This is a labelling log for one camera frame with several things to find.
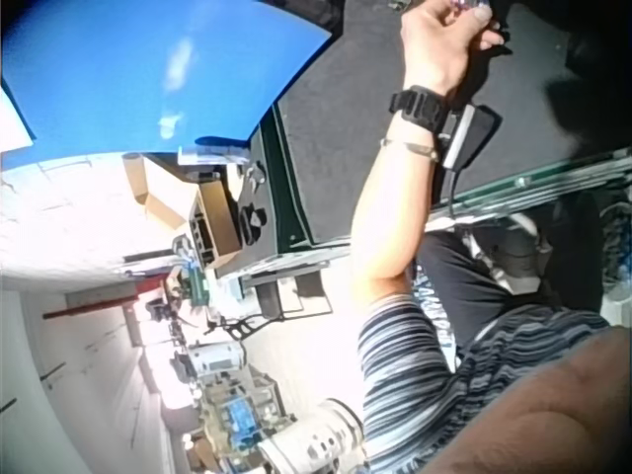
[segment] black pants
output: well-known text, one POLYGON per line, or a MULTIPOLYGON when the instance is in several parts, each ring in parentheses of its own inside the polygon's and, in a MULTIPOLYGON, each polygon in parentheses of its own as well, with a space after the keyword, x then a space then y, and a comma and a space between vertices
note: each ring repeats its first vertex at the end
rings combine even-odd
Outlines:
POLYGON ((494 319, 524 304, 502 288, 450 232, 429 232, 417 255, 443 305, 456 344, 465 348, 494 319))

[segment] sleeve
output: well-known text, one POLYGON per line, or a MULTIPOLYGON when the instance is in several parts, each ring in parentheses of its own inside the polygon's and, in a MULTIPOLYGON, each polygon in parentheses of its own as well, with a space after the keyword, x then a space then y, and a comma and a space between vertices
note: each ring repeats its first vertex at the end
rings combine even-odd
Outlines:
POLYGON ((371 307, 358 351, 371 472, 413 472, 436 441, 452 376, 435 326, 412 296, 389 296, 371 307))

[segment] white cylinder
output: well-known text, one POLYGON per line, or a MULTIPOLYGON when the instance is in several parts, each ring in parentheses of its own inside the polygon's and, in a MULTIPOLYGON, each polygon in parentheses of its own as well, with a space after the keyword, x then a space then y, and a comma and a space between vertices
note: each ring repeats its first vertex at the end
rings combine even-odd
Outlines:
POLYGON ((356 415, 336 400, 325 400, 307 417, 260 442, 259 450, 279 474, 309 474, 361 442, 356 415))

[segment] workbench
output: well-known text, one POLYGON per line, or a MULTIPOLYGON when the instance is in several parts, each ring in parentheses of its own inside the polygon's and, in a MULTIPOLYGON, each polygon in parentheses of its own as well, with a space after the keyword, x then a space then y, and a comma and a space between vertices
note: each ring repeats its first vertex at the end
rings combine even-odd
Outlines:
MULTIPOLYGON (((455 211, 463 222, 612 182, 625 187, 632 174, 630 96, 596 88, 566 67, 567 31, 522 4, 503 5, 499 15, 511 40, 479 53, 462 88, 463 98, 499 117, 496 134, 458 181, 455 211)), ((270 175, 255 201, 271 211, 274 225, 221 274, 276 272, 346 252, 403 64, 400 19, 386 1, 347 0, 345 10, 342 36, 286 91, 255 135, 253 160, 270 175)), ((441 176, 437 183, 429 229, 453 225, 441 176)))

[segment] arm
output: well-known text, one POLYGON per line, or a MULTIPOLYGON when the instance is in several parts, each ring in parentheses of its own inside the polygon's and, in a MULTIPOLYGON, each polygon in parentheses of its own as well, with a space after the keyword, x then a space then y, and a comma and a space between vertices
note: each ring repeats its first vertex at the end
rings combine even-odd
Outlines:
MULTIPOLYGON (((426 87, 447 96, 461 82, 474 39, 480 48, 502 44, 485 31, 489 8, 454 15, 449 0, 427 0, 402 17, 406 62, 404 88, 426 87)), ((433 135, 397 114, 386 136, 397 142, 434 146, 433 135)), ((434 165, 402 146, 380 150, 355 210, 352 228, 354 290, 370 304, 390 294, 408 292, 405 270, 422 241, 431 204, 434 165)))
POLYGON ((629 462, 632 447, 631 338, 609 329, 526 376, 423 472, 630 472, 615 465, 629 462))

